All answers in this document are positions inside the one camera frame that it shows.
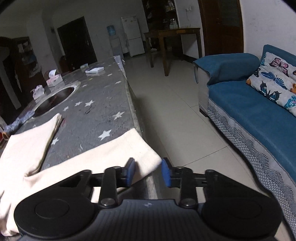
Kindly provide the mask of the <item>blue knit work glove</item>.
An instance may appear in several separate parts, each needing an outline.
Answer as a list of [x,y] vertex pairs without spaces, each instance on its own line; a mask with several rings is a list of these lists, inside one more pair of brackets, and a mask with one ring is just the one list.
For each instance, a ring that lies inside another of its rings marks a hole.
[[2,132],[2,137],[5,141],[8,141],[11,134],[14,131],[17,131],[20,126],[22,126],[26,121],[28,121],[30,118],[32,118],[35,114],[35,111],[30,110],[28,111],[23,117],[21,118],[16,118],[16,120],[11,123],[10,125],[7,125],[4,128],[4,131]]

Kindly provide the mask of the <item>blue sofa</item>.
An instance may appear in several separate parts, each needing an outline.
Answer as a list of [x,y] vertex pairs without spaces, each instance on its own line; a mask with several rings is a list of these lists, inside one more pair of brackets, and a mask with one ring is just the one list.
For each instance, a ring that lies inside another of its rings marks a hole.
[[199,109],[243,154],[295,232],[295,115],[246,84],[267,51],[295,64],[293,54],[272,45],[261,57],[236,53],[194,61]]

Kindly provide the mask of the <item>small white tissue box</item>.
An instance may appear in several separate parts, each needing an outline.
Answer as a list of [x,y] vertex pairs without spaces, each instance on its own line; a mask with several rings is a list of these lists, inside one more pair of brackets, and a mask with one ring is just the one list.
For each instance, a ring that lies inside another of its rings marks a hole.
[[37,85],[34,89],[31,90],[33,93],[33,99],[37,100],[45,94],[45,90],[42,85]]

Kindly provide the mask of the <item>dark wooden side table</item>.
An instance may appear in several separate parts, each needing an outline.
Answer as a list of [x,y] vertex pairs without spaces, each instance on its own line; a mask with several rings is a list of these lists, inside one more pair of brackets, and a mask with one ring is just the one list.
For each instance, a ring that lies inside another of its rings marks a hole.
[[184,53],[183,48],[181,47],[182,35],[195,35],[197,41],[198,58],[202,58],[203,54],[200,30],[201,28],[177,28],[167,30],[152,30],[144,33],[151,68],[154,67],[154,61],[151,51],[152,48],[149,43],[149,41],[152,39],[157,39],[159,41],[165,76],[168,76],[170,73],[170,66],[168,66],[167,59],[168,47],[172,47],[173,53],[175,53],[177,57],[183,60]]

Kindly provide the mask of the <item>cream sweater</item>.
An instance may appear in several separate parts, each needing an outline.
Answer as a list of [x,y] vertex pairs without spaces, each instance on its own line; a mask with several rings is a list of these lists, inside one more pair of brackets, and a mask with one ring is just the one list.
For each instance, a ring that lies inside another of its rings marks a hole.
[[46,149],[61,121],[58,113],[38,127],[12,135],[1,154],[1,234],[5,237],[19,232],[14,210],[23,199],[82,170],[99,173],[124,166],[129,158],[134,158],[135,183],[161,163],[160,156],[132,128],[112,141],[41,171]]

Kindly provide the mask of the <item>round induction cooktop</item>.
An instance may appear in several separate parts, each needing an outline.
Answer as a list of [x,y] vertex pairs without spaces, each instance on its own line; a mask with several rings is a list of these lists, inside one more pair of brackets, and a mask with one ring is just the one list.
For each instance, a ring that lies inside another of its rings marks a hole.
[[48,96],[41,99],[32,109],[34,112],[32,118],[37,118],[48,113],[56,106],[69,99],[69,97],[71,97],[78,90],[80,84],[80,81],[75,81],[72,84],[65,85],[64,87],[53,91]]

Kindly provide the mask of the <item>white remote control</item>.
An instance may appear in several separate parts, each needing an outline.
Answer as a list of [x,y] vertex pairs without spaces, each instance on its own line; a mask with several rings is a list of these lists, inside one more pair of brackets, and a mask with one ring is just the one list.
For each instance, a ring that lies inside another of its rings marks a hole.
[[102,71],[104,71],[104,67],[95,67],[95,68],[86,70],[85,73],[86,74],[98,74]]

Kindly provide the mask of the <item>water dispenser with bottle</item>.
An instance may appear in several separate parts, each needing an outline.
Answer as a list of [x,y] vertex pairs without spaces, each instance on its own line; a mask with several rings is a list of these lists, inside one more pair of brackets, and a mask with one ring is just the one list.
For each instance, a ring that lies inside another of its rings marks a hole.
[[113,56],[119,55],[123,59],[123,51],[119,36],[116,34],[114,25],[107,26],[107,32],[109,35],[109,42],[111,45]]

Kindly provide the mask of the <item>butterfly print cushion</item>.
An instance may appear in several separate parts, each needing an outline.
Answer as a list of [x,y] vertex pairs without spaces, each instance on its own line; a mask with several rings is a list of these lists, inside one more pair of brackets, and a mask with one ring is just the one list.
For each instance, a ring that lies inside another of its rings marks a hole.
[[291,60],[265,52],[246,84],[295,115],[295,64]]

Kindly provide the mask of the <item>pink white tissue box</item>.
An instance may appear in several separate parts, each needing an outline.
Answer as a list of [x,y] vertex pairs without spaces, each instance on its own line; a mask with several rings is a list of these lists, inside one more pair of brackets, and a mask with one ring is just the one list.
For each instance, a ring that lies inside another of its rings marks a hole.
[[48,87],[54,87],[63,81],[63,78],[57,69],[47,71],[45,73],[45,79]]

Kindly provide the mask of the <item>white refrigerator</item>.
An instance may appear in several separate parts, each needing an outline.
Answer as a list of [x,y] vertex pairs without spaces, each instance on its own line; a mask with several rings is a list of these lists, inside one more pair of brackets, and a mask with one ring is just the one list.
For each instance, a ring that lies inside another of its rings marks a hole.
[[144,54],[144,45],[137,18],[135,16],[122,17],[121,21],[130,56]]

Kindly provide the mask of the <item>glass kettle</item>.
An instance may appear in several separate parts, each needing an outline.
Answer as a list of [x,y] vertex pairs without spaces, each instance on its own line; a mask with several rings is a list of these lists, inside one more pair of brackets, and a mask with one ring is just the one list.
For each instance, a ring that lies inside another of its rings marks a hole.
[[178,28],[178,23],[176,19],[171,19],[170,20],[170,29],[177,29]]

